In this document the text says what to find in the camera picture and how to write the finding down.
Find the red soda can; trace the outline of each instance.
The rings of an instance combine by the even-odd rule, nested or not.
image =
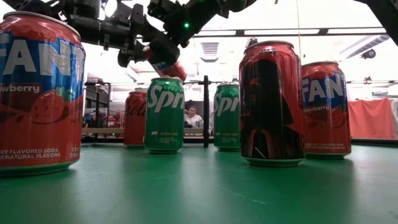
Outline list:
[[[351,153],[344,73],[337,62],[315,62],[302,74],[307,157],[342,159]]]
[[[145,58],[161,77],[178,77],[183,82],[187,79],[187,73],[179,61],[176,61],[173,65],[167,65],[155,55],[155,53],[149,48],[149,45],[145,46],[143,51]]]
[[[124,145],[127,148],[144,148],[146,104],[147,90],[144,88],[136,88],[126,99]]]
[[[250,164],[296,166],[305,158],[300,59],[294,46],[249,46],[239,66],[241,150]]]
[[[67,169],[80,158],[85,51],[70,26],[31,12],[0,23],[0,175]]]

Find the green soda can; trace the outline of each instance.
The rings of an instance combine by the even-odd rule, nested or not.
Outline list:
[[[222,83],[214,95],[214,145],[219,151],[238,151],[239,86]]]
[[[184,90],[179,78],[153,78],[147,92],[144,146],[150,153],[177,153],[184,139]]]

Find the sprite logo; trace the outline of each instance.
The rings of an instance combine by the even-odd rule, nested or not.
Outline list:
[[[159,113],[163,107],[171,106],[172,108],[177,108],[180,99],[184,102],[184,93],[173,94],[170,91],[162,91],[161,86],[154,86],[149,93],[149,98],[152,102],[147,102],[148,108],[153,108],[155,106],[155,113]],[[161,92],[159,99],[157,98],[156,92]]]
[[[231,112],[234,112],[236,110],[236,107],[238,106],[238,103],[239,103],[238,97],[231,99],[228,97],[221,97],[221,94],[217,93],[214,102],[215,106],[214,114],[220,116],[224,111],[230,110]]]

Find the soda can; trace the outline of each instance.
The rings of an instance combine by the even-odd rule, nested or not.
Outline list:
[[[187,73],[179,61],[176,61],[173,65],[168,65],[155,55],[149,45],[145,46],[143,51],[145,58],[161,77],[178,77],[182,81],[187,78]]]
[[[80,158],[85,51],[70,26],[31,12],[0,23],[0,175],[67,169]]]
[[[351,153],[344,73],[337,62],[315,62],[302,74],[307,157],[343,159]]]
[[[147,92],[145,148],[177,153],[184,138],[184,89],[179,78],[153,78]]]
[[[126,99],[124,145],[128,149],[143,149],[145,136],[145,113],[147,89],[136,88]]]
[[[222,83],[214,95],[214,146],[219,151],[238,151],[239,85]]]
[[[300,59],[284,41],[245,50],[239,66],[241,150],[250,164],[296,166],[305,158]]]

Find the orange cloth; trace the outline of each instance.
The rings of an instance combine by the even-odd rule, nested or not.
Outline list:
[[[387,98],[373,101],[349,101],[349,129],[353,138],[395,139],[391,102]]]

